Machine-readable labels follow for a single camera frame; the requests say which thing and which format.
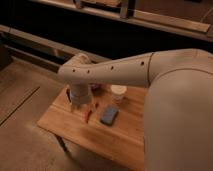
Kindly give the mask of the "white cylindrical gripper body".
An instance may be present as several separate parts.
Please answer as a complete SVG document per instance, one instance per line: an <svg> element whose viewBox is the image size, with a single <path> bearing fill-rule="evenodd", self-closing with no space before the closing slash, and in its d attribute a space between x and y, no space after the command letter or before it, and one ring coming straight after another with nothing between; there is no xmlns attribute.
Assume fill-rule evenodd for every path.
<svg viewBox="0 0 213 171"><path fill-rule="evenodd" d="M89 104L92 99L91 89L88 84L70 85L71 107L75 109L84 104Z"/></svg>

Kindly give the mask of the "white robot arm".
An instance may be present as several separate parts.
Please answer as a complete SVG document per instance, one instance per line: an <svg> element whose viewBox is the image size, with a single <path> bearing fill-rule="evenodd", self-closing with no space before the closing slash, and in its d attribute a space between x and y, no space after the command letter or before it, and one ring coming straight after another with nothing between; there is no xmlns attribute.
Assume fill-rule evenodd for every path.
<svg viewBox="0 0 213 171"><path fill-rule="evenodd" d="M146 87L145 171L213 171L213 54L200 49L145 53L92 64L79 53L59 76L71 99L90 101L91 83Z"/></svg>

